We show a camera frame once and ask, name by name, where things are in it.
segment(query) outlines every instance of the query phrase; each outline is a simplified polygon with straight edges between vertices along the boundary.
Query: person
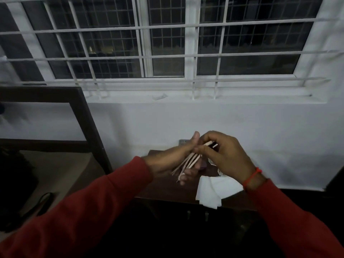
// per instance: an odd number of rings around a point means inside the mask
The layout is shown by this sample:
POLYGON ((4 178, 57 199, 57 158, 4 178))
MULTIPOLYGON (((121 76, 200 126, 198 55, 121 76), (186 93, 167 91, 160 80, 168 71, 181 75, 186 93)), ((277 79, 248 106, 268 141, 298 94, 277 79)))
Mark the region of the person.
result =
MULTIPOLYGON (((35 217, 0 243, 0 257, 80 257, 94 247, 122 209, 156 176, 180 164, 190 153, 210 158, 222 173, 245 183, 249 198, 265 220, 272 239, 286 257, 344 257, 344 248, 324 223, 303 211, 261 173, 234 137, 195 132, 189 143, 157 155, 134 159, 35 217), (216 141, 218 152, 203 146, 216 141)), ((200 168, 185 171, 180 184, 200 168)))

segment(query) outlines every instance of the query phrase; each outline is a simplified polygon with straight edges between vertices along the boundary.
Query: wooden table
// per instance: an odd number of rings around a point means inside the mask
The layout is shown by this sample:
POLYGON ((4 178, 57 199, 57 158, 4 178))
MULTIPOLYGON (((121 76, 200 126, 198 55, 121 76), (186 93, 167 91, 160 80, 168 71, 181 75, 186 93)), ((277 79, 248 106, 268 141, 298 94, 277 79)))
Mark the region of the wooden table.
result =
MULTIPOLYGON (((156 154, 158 150, 150 150, 149 155, 156 154)), ((177 176, 167 175, 161 178, 155 178, 140 194, 136 197, 151 200, 162 200, 170 202, 199 204, 195 200, 198 182, 201 175, 218 176, 217 168, 211 164, 207 164, 207 168, 200 171, 197 177, 187 182, 184 186, 177 183, 177 176)), ((251 200, 244 191, 232 195, 226 199, 222 199, 222 207, 256 210, 251 200)))

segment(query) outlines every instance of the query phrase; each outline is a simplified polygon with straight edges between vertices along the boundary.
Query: red sweatshirt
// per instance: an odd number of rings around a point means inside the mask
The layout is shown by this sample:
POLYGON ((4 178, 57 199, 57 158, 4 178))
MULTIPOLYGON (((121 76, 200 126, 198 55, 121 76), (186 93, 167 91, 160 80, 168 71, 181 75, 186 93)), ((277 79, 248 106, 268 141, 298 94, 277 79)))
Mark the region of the red sweatshirt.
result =
MULTIPOLYGON (((62 200, 0 243, 0 257, 80 257, 97 245, 123 207, 152 181, 135 157, 113 173, 62 200)), ((248 193, 287 257, 344 257, 331 231, 270 180, 248 193)))

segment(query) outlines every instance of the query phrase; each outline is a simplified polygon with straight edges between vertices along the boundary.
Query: white wall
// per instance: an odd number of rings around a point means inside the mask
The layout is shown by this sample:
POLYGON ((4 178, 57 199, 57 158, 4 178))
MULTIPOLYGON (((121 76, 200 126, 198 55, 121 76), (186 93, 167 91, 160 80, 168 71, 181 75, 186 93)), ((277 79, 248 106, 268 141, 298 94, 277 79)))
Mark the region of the white wall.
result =
MULTIPOLYGON (((68 104, 5 104, 0 138, 84 140, 68 104)), ((344 165, 344 89, 327 104, 89 104, 113 167, 195 130, 239 139, 280 187, 321 189, 344 165)))

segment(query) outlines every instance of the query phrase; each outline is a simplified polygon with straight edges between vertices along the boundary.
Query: red thread bracelet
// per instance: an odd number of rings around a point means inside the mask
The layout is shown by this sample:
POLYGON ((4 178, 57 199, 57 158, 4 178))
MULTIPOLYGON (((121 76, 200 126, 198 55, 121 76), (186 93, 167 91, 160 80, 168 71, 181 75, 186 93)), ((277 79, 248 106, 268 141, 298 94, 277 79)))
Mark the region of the red thread bracelet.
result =
POLYGON ((251 180, 255 175, 257 175, 258 173, 261 173, 261 172, 263 172, 261 169, 256 168, 256 171, 255 171, 249 178, 247 178, 245 182, 243 182, 243 189, 244 189, 245 191, 246 191, 246 186, 247 186, 248 182, 250 182, 250 180, 251 180))

